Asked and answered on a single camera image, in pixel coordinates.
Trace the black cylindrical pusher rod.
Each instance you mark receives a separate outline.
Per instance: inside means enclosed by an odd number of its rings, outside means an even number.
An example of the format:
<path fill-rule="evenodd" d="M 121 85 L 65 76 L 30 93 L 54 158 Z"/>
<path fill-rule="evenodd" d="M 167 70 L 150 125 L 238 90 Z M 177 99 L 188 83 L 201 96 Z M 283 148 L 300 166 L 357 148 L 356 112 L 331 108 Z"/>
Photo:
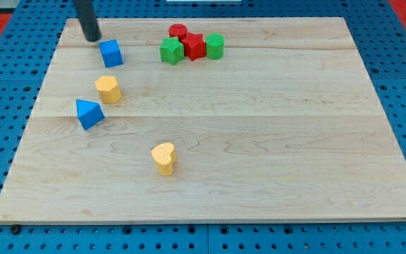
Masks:
<path fill-rule="evenodd" d="M 101 32 L 91 0 L 73 0 L 85 39 L 88 42 L 96 42 L 101 39 Z"/>

